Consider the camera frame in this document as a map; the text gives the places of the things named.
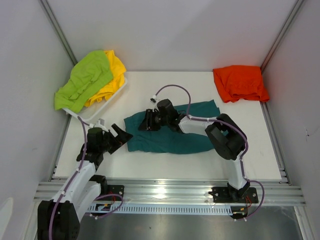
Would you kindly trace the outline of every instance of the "cloth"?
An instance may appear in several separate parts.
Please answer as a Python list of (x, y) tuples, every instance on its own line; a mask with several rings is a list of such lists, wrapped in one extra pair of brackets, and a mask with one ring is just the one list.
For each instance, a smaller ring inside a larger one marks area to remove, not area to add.
[(214, 83), (225, 103), (239, 99), (267, 102), (270, 97), (264, 86), (260, 67), (232, 65), (213, 69)]
[(90, 52), (73, 67), (67, 84), (55, 93), (54, 109), (80, 112), (85, 102), (113, 78), (105, 52)]
[(104, 51), (104, 53), (109, 60), (113, 79), (103, 88), (101, 88), (95, 95), (90, 97), (84, 104), (85, 107), (91, 106), (94, 102), (99, 103), (103, 98), (107, 101), (125, 83), (124, 73), (126, 72), (126, 68), (123, 63), (115, 56), (115, 52), (113, 50)]
[[(187, 111), (188, 105), (175, 106), (179, 111)], [(190, 105), (190, 115), (197, 117), (217, 117), (220, 110), (215, 101), (204, 101)], [(124, 119), (126, 132), (133, 135), (127, 142), (129, 152), (143, 151), (152, 153), (195, 154), (214, 148), (209, 138), (195, 133), (181, 134), (163, 126), (158, 131), (139, 131), (138, 127), (145, 118), (145, 111)]]

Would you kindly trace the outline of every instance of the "yellow towel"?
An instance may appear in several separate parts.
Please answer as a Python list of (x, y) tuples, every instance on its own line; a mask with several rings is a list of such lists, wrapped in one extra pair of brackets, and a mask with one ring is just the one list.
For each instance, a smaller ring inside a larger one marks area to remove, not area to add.
[(104, 51), (104, 53), (109, 60), (113, 80), (101, 88), (95, 95), (90, 97), (84, 104), (85, 107), (91, 106), (94, 102), (99, 103), (103, 98), (107, 101), (125, 83), (124, 73), (126, 72), (126, 68), (123, 63), (115, 56), (113, 50)]

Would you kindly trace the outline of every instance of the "red cloth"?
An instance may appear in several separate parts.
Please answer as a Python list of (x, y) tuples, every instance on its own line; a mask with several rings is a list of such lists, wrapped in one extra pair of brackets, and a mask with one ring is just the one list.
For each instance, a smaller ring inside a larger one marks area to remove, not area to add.
[(214, 83), (225, 103), (239, 99), (267, 102), (270, 97), (264, 86), (260, 67), (232, 65), (213, 69)]

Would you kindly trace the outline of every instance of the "metal frame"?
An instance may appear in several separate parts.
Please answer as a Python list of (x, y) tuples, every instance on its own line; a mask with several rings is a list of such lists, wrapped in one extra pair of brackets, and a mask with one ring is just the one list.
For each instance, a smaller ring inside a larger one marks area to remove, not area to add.
[[(48, 17), (50, 24), (56, 32), (60, 42), (62, 43), (68, 57), (75, 65), (77, 59), (48, 3), (48, 0), (39, 0), (45, 14)], [(298, 13), (305, 0), (297, 0), (290, 14), (288, 15), (285, 23), (283, 24), (281, 31), (276, 37), (272, 47), (270, 48), (265, 60), (261, 65), (261, 72), (264, 73), (268, 63), (275, 54), (276, 50), (282, 43), (288, 30), (292, 26)], [(294, 206), (297, 214), (300, 229), (305, 240), (315, 239), (312, 232), (310, 221), (306, 212), (306, 203), (303, 197), (303, 193), (300, 187), (291, 186), (290, 180), (285, 171), (285, 161), (280, 143), (275, 131), (275, 125), (273, 124), (268, 104), (261, 104), (262, 112), (265, 118), (265, 122), (268, 128), (272, 146), (276, 155), (276, 159), (281, 172), (282, 180), (280, 182), (263, 182), (265, 187), (265, 201), (264, 206)], [(61, 140), (61, 145), (56, 153), (55, 167), (57, 166), (62, 145), (66, 136), (69, 121), (64, 130), (64, 135)], [(41, 200), (48, 200), (60, 189), (66, 179), (54, 178), (54, 169), (48, 182), (40, 182), (37, 192), (34, 197), (34, 201), (37, 203)], [(109, 179), (109, 184), (112, 185), (124, 185), (125, 195), (124, 201), (126, 206), (135, 207), (135, 213), (153, 213), (155, 206), (166, 206), (172, 209), (178, 206), (181, 209), (187, 209), (187, 211), (195, 211), (195, 209), (207, 209), (209, 208), (221, 208), (228, 207), (227, 204), (213, 204), (212, 197), (208, 195), (208, 192), (212, 187), (225, 186), (225, 181), (181, 181), (181, 180), (168, 180), (168, 179), (149, 179), (149, 180), (132, 180), (132, 179)], [(258, 196), (261, 195), (261, 189), (258, 185), (254, 185), (257, 188)], [(123, 209), (122, 212), (128, 212), (128, 209)], [(171, 212), (170, 214), (179, 214), (179, 212)]]

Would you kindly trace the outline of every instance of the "cable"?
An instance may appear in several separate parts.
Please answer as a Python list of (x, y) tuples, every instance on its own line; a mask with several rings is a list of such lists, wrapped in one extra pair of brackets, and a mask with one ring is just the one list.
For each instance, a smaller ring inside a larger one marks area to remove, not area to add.
[(77, 171), (75, 171), (72, 175), (72, 177), (70, 178), (70, 180), (68, 181), (68, 183), (65, 185), (65, 188), (63, 189), (63, 192), (61, 193), (61, 195), (59, 196), (59, 198), (57, 199), (52, 213), (51, 213), (51, 217), (50, 217), (50, 222), (49, 222), (49, 240), (53, 240), (53, 235), (52, 235), (52, 231), (53, 231), (53, 225), (54, 225), (54, 218), (56, 215), (56, 211), (58, 208), (58, 205), (61, 201), (61, 199), (64, 197), (64, 194), (66, 193), (66, 191), (68, 190), (69, 186), (71, 185), (72, 181), (75, 179), (76, 175), (80, 172), (84, 161), (85, 161), (85, 156), (86, 156), (86, 151), (87, 151), (87, 134), (86, 134), (86, 127), (85, 125), (88, 125), (87, 123), (85, 123), (81, 117), (78, 116), (79, 121), (81, 122), (82, 125), (82, 129), (83, 129), (83, 135), (84, 135), (84, 147), (83, 147), (83, 154), (82, 154), (82, 158), (81, 158), (81, 162), (79, 165), (79, 168)]
[(90, 216), (90, 217), (94, 217), (95, 219), (102, 219), (102, 218), (105, 218), (107, 216), (109, 216), (110, 214), (113, 214), (115, 211), (117, 211), (119, 208), (121, 208), (122, 204), (124, 203), (124, 198), (120, 195), (120, 194), (115, 194), (115, 193), (112, 193), (112, 194), (107, 194), (107, 195), (102, 195), (102, 196), (98, 196), (95, 201), (99, 200), (99, 199), (104, 199), (104, 198), (107, 198), (107, 197), (118, 197), (121, 199), (121, 203), (119, 206), (117, 206), (114, 210), (106, 213), (106, 214), (103, 214), (103, 215), (100, 215), (100, 216), (96, 216), (96, 215), (93, 215), (92, 213), (86, 213), (85, 215), (86, 216)]
[[(189, 103), (188, 103), (188, 107), (187, 107), (187, 110), (186, 110), (186, 116), (188, 117), (188, 119), (190, 120), (195, 120), (195, 121), (200, 121), (200, 122), (207, 122), (208, 120), (207, 119), (203, 119), (203, 118), (197, 118), (197, 117), (190, 117), (189, 116), (189, 110), (190, 110), (190, 105), (191, 105), (191, 95), (190, 93), (188, 92), (188, 90), (186, 90), (183, 86), (180, 86), (180, 85), (176, 85), (176, 84), (169, 84), (169, 85), (165, 85), (163, 86), (162, 88), (160, 88), (157, 92), (156, 92), (156, 96), (165, 88), (167, 87), (177, 87), (177, 88), (180, 88), (180, 89), (183, 89), (186, 94), (188, 95), (189, 97)], [(246, 218), (249, 218), (251, 217), (252, 215), (254, 215), (262, 206), (264, 200), (265, 200), (265, 188), (264, 186), (262, 185), (261, 182), (257, 181), (257, 180), (249, 180), (246, 178), (246, 174), (245, 174), (245, 168), (244, 168), (244, 163), (243, 163), (243, 157), (244, 155), (247, 153), (247, 151), (249, 150), (249, 144), (248, 144), (248, 140), (246, 138), (246, 136), (236, 127), (232, 126), (231, 124), (225, 122), (225, 121), (221, 121), (221, 120), (218, 120), (218, 119), (209, 119), (209, 122), (217, 122), (217, 123), (220, 123), (220, 124), (223, 124), (223, 125), (226, 125), (228, 126), (229, 128), (233, 129), (234, 131), (236, 131), (244, 140), (244, 143), (245, 143), (245, 149), (244, 151), (242, 152), (242, 154), (240, 155), (239, 159), (240, 159), (240, 166), (241, 166), (241, 173), (242, 173), (242, 177), (248, 181), (249, 183), (257, 183), (261, 186), (261, 189), (262, 189), (262, 197), (261, 197), (261, 201), (260, 201), (260, 204), (258, 205), (258, 207), (250, 214), (248, 215)]]

